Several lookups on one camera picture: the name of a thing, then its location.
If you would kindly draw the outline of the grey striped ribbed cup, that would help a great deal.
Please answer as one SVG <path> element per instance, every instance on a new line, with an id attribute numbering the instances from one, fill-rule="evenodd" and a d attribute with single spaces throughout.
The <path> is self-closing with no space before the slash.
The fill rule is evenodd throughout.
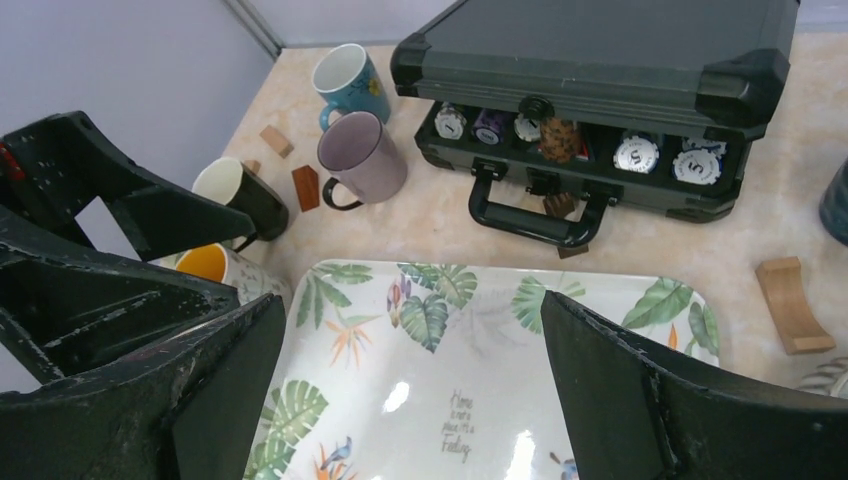
<path id="1" fill-rule="evenodd" d="M 798 385 L 800 391 L 835 398 L 847 398 L 847 358 L 838 357 L 805 375 Z"/>

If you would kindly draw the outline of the dark blue mug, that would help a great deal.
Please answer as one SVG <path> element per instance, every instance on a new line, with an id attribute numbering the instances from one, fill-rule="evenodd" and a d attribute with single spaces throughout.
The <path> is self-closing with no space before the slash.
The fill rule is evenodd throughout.
<path id="1" fill-rule="evenodd" d="M 836 241 L 846 246 L 847 238 L 847 171 L 844 161 L 823 192 L 818 213 L 826 232 Z"/>

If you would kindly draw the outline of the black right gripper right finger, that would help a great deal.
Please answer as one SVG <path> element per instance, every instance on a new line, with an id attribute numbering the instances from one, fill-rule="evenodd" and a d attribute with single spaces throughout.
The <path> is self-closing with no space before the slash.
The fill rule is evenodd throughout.
<path id="1" fill-rule="evenodd" d="M 847 403 L 694 359 L 547 291 L 543 336 L 584 479 L 843 479 Z"/>

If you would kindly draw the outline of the black glossy mug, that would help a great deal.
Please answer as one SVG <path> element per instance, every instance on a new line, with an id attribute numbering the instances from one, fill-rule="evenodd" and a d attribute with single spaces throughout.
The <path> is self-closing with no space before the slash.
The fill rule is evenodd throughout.
<path id="1" fill-rule="evenodd" d="M 287 229 L 289 210 L 280 196 L 235 157 L 221 157 L 205 167 L 194 180 L 192 192 L 250 217 L 255 232 L 235 249 L 237 253 L 256 240 L 272 241 Z"/>

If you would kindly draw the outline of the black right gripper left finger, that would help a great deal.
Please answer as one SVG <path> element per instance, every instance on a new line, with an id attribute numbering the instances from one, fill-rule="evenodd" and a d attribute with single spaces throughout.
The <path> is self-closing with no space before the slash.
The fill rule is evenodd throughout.
<path id="1" fill-rule="evenodd" d="M 92 371 L 1 397 L 5 479 L 239 479 L 286 328 L 267 294 Z"/>

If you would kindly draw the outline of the light blue dotted mug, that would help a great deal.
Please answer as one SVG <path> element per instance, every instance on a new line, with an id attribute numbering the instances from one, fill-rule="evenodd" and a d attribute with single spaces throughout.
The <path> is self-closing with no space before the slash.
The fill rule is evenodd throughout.
<path id="1" fill-rule="evenodd" d="M 365 50 L 356 43 L 347 43 L 330 50 L 315 66 L 313 89 L 326 105 L 319 114 L 323 131 L 330 126 L 330 115 L 367 111 L 387 124 L 391 107 L 377 69 Z"/>

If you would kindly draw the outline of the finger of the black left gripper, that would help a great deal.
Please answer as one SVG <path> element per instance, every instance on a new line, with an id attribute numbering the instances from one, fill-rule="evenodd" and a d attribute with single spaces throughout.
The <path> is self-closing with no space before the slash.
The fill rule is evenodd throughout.
<path id="1" fill-rule="evenodd" d="M 1 343 L 42 384 L 239 305 L 232 287 L 98 252 L 1 210 Z"/>
<path id="2" fill-rule="evenodd" d="M 76 218 L 100 199 L 143 261 L 236 237 L 250 217 L 148 171 L 83 111 L 53 114 L 1 138 L 1 203 L 76 244 L 90 239 Z"/>

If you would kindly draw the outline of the lilac purple mug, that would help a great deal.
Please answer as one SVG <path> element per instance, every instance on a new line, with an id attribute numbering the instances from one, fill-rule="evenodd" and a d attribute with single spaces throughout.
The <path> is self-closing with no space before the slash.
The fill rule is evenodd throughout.
<path id="1" fill-rule="evenodd" d="M 317 158 L 330 174 L 322 199 L 338 211 L 385 202 L 408 177 L 407 163 L 387 127 L 367 111 L 345 114 L 332 123 L 318 142 Z"/>

